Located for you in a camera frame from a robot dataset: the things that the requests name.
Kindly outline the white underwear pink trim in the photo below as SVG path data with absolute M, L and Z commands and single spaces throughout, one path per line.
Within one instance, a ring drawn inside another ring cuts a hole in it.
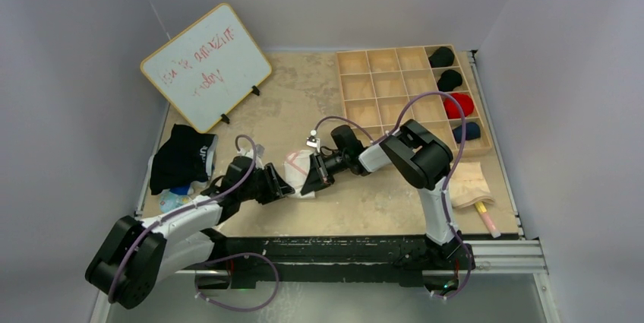
M 310 170 L 310 156 L 312 154 L 312 150 L 297 150 L 286 156 L 283 163 L 285 173 L 284 179 L 295 191 L 293 194 L 289 195 L 289 198 L 315 198 L 315 192 L 309 192 L 307 194 L 302 192 Z

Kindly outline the white whiteboard yellow frame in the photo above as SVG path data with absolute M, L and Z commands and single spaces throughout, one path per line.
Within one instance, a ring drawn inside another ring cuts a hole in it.
M 146 57 L 140 70 L 200 133 L 224 120 L 273 71 L 227 3 Z

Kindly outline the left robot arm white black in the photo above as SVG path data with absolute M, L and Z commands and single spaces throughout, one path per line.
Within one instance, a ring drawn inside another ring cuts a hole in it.
M 268 204 L 294 193 L 272 163 L 259 167 L 237 156 L 226 173 L 182 207 L 156 218 L 118 219 L 86 269 L 85 280 L 126 309 L 141 304 L 155 284 L 192 265 L 216 269 L 229 256 L 215 226 L 244 201 Z

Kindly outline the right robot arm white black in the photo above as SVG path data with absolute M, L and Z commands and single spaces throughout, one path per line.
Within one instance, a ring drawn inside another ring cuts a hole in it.
M 431 241 L 426 248 L 428 261 L 438 268 L 453 261 L 456 248 L 452 241 L 458 228 L 451 225 L 453 212 L 445 186 L 453 162 L 448 146 L 413 119 L 368 147 L 347 125 L 333 129 L 331 137 L 336 149 L 325 154 L 318 146 L 310 155 L 309 170 L 300 193 L 306 195 L 331 186 L 334 176 L 345 170 L 367 176 L 392 165 L 418 191 L 425 216 L 425 235 Z

